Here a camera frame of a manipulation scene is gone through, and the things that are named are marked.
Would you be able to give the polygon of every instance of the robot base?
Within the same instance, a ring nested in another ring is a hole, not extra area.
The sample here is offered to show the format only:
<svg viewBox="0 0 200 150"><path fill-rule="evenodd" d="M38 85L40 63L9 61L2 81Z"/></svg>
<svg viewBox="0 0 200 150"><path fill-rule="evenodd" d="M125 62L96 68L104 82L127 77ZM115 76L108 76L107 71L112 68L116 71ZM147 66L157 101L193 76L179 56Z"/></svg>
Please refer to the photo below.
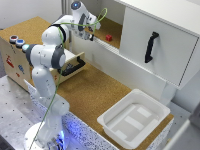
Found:
<svg viewBox="0 0 200 150"><path fill-rule="evenodd" d="M36 135L36 133L37 133L37 131L38 131L38 128L39 128L39 126L40 126L40 124L41 124L41 122L39 122L39 123L37 123L37 124L35 124L35 125L33 125L27 132L26 132L26 134L25 134L25 137L24 137L24 149L25 150L49 150L49 148L47 147L47 146L45 146L45 147L43 147L43 148L41 148L40 146L39 146L39 142L37 142L37 141L34 141L33 142L33 145L32 145L32 148L30 149L30 146L31 146L31 144L32 144L32 141L33 141L33 139L34 139L34 137L35 137L35 135ZM69 141L70 141L70 139L69 139L69 133L67 132L65 132L65 139L64 139L64 143L65 143L65 145L64 145L64 150L66 150L66 148L68 147L68 145L69 145Z"/></svg>

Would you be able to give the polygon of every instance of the brown work surface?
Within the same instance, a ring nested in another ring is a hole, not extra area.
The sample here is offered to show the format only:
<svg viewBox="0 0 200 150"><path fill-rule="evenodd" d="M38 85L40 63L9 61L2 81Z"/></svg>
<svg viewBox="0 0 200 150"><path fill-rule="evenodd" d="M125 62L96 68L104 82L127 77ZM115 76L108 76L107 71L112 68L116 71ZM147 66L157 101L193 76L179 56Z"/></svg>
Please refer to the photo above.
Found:
<svg viewBox="0 0 200 150"><path fill-rule="evenodd" d="M0 36L9 42L12 35L25 40L27 44L42 44L42 33L49 27L50 23L40 17L35 17L12 27L0 31Z"/></svg>
<svg viewBox="0 0 200 150"><path fill-rule="evenodd" d="M101 21L101 28L100 30L95 31L95 37L99 38L100 40L116 47L120 48L120 41L121 41L121 34L122 34L122 25L108 19L104 18ZM106 35L112 35L112 41L106 40Z"/></svg>
<svg viewBox="0 0 200 150"><path fill-rule="evenodd" d="M111 27L110 29L104 27L106 26L104 22L101 24L101 29L105 35L112 34L111 32L114 33L115 30L118 30L118 27L113 27L112 23L107 25L107 27ZM19 38L24 39L26 43L42 44L41 35L49 25L50 23L44 21L40 17L36 17L0 31L0 36L6 41L9 41L11 35L18 35ZM86 64L83 71L74 75L59 86L58 94L70 103L71 112L119 149L123 149L104 133L102 126L97 122L97 118L130 91L131 89L125 85L94 68L92 65ZM172 119L172 115L167 116L137 150L146 149Z"/></svg>

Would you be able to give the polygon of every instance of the black stripe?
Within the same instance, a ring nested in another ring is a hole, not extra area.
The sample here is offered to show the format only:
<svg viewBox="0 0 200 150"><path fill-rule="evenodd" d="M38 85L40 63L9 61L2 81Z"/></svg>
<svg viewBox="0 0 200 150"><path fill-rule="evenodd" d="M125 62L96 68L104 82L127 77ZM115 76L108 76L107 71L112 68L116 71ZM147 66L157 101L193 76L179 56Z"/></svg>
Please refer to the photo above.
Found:
<svg viewBox="0 0 200 150"><path fill-rule="evenodd" d="M51 26L58 27L61 30L61 32L63 34L63 37L64 37L63 38L63 43L65 43L65 41L66 41L66 33L65 33L65 30L61 27L61 25L60 24L52 24L49 27L51 27Z"/></svg>

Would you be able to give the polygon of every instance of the handle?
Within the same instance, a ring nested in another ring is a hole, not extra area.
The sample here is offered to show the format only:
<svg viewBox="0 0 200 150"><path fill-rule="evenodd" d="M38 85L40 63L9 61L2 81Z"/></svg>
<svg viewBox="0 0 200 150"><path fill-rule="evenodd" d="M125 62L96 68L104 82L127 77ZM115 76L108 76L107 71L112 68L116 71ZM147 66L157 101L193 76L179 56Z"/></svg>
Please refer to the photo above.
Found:
<svg viewBox="0 0 200 150"><path fill-rule="evenodd" d="M145 63L148 63L153 59L153 57L151 56L151 51L153 48L154 39L156 39L157 37L159 37L159 34L156 32L153 32L152 36L149 39L147 51L146 51L146 55L145 55Z"/></svg>
<svg viewBox="0 0 200 150"><path fill-rule="evenodd" d="M80 58L80 56L77 57L77 61L79 62L78 65L74 66L73 68L63 70L61 75L66 77L66 76L70 75L71 73L75 72L76 70L85 66L85 62Z"/></svg>

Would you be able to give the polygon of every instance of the red object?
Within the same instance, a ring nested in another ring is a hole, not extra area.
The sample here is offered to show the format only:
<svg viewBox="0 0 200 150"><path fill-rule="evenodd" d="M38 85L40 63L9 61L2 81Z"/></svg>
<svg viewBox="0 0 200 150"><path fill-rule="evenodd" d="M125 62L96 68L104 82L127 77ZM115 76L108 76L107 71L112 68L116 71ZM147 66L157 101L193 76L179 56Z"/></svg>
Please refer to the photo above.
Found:
<svg viewBox="0 0 200 150"><path fill-rule="evenodd" d="M18 73L16 73L18 77L20 77L20 75Z"/></svg>
<svg viewBox="0 0 200 150"><path fill-rule="evenodd" d="M106 35L106 40L109 42L112 41L112 35Z"/></svg>
<svg viewBox="0 0 200 150"><path fill-rule="evenodd" d="M13 63L11 62L10 56L8 56L8 58L6 59L6 62L12 67L14 68Z"/></svg>

